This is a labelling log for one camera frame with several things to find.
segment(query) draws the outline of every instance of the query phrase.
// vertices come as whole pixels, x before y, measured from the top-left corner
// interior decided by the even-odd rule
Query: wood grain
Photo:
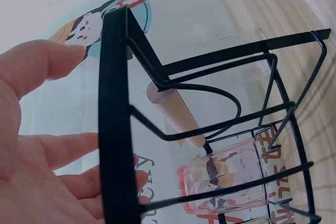
[[[321,22],[304,0],[223,0],[237,27],[244,30],[255,27],[267,38],[303,31],[323,29]],[[331,40],[326,42],[328,55],[311,89],[296,111],[308,160],[315,165],[310,170],[316,211],[321,223],[334,223],[336,215],[336,48]],[[278,69],[291,100],[296,101],[305,86],[320,55],[314,43],[275,50]],[[261,83],[266,88],[267,80]],[[269,106],[280,103],[273,90]],[[283,116],[275,115],[274,119]],[[287,125],[280,136],[286,167],[299,164],[292,132]],[[289,177],[294,206],[307,210],[307,197],[302,174]],[[295,216],[297,223],[307,218]]]

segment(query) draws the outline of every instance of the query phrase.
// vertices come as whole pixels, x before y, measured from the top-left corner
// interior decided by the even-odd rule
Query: cartoon character
[[[131,8],[140,27],[147,33],[151,23],[151,9],[147,0],[110,0],[64,25],[49,40],[66,45],[85,46],[85,58],[99,57],[103,17],[107,11],[125,5]]]

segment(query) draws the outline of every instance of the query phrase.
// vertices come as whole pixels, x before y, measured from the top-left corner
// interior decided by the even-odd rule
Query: black metal rack
[[[309,173],[309,167],[313,165],[313,162],[307,161],[300,130],[294,112],[301,103],[303,97],[306,95],[325,59],[327,48],[323,40],[327,39],[329,35],[330,29],[299,33],[273,39],[261,40],[204,55],[199,55],[167,65],[162,65],[129,8],[121,7],[106,13],[104,16],[102,31],[98,108],[101,193],[106,223],[140,223],[140,214],[142,212],[159,209],[182,202],[234,193],[254,186],[265,185],[266,183],[279,180],[298,172],[303,172],[303,177],[305,179],[304,182],[307,191],[309,211],[305,212],[286,206],[285,203],[288,203],[292,199],[282,200],[279,202],[269,201],[269,204],[280,205],[282,208],[286,208],[300,215],[307,216],[310,219],[310,224],[319,223],[321,221],[321,217],[315,214],[312,184]],[[321,47],[322,53],[298,101],[292,102],[289,100],[285,86],[277,70],[277,56],[275,54],[271,54],[270,50],[308,42],[317,42]],[[130,53],[135,55],[139,63],[142,65],[146,73],[150,76],[160,91],[174,88],[199,90],[221,94],[236,104],[236,117],[232,120],[202,127],[197,130],[172,135],[164,134],[135,107],[129,104],[127,59],[130,58],[128,57]],[[186,74],[175,79],[170,79],[170,76],[176,73],[197,69],[199,67],[224,62],[227,60],[234,60],[244,56],[250,57],[225,63],[220,66],[211,67],[191,74]],[[249,115],[240,116],[241,106],[238,99],[224,90],[209,86],[182,83],[211,73],[224,71],[229,68],[238,67],[260,60],[267,60],[271,69],[270,80],[268,83],[263,109]],[[283,103],[277,106],[266,108],[271,93],[271,87],[274,81],[278,87]],[[287,112],[283,120],[263,125],[262,120],[265,115],[269,115],[281,110],[286,110]],[[281,148],[281,145],[274,145],[274,142],[278,138],[281,131],[284,129],[285,125],[289,122],[295,137],[301,164],[299,166],[245,184],[216,191],[210,191],[198,195],[189,195],[185,197],[162,200],[150,203],[148,205],[139,205],[135,188],[130,116],[138,119],[149,130],[165,141],[176,141],[186,137],[217,131],[206,137],[207,142],[204,145],[204,149],[206,150],[207,154],[212,152],[210,144],[213,142],[248,132],[251,133],[252,137],[256,137],[261,132],[268,130],[269,127],[273,126],[276,128],[276,124],[279,124],[279,128],[276,131],[272,143],[268,147],[269,151],[264,154],[264,156],[268,155],[278,148]],[[247,122],[253,119],[259,119],[258,126],[254,129],[248,129],[235,134],[214,138],[225,132],[233,125]],[[111,140],[111,132],[113,132],[113,138],[118,139],[118,141]],[[123,160],[123,165],[114,167],[113,169],[115,169],[115,171],[113,173],[110,171],[110,157],[112,156],[114,159]],[[114,174],[118,174],[118,176],[122,178],[122,187],[120,187],[120,180],[116,179]],[[218,217],[220,223],[225,223],[225,216],[223,214],[220,214]]]

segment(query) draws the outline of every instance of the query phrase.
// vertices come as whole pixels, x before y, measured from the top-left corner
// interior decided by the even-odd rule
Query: finger
[[[46,79],[67,76],[83,59],[85,47],[48,40],[22,43],[0,55],[0,80],[20,99]]]
[[[101,194],[91,199],[81,199],[79,203],[97,220],[104,218]]]
[[[95,224],[106,224],[105,219],[97,220]]]
[[[135,178],[136,178],[136,190],[140,191],[141,188],[148,182],[147,173],[144,170],[137,170],[135,171]]]
[[[93,152],[98,148],[97,133],[80,133],[63,136],[30,136],[38,141],[44,150],[51,169],[58,169]]]
[[[99,166],[80,175],[58,176],[77,199],[95,198],[101,193]]]
[[[145,204],[149,204],[151,202],[151,199],[146,197],[146,196],[141,195],[141,196],[138,197],[138,201],[139,201],[139,204],[145,205]],[[141,220],[143,220],[146,217],[146,214],[147,214],[147,212],[143,212],[141,214]]]
[[[133,160],[134,160],[134,165],[136,165],[139,162],[139,157],[137,154],[133,154]]]

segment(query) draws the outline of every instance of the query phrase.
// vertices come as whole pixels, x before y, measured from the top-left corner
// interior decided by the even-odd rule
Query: clear plastic cup
[[[198,158],[177,170],[181,196],[205,193],[263,178],[253,138]],[[260,207],[267,203],[264,185],[237,193],[183,204],[186,213],[221,214]]]

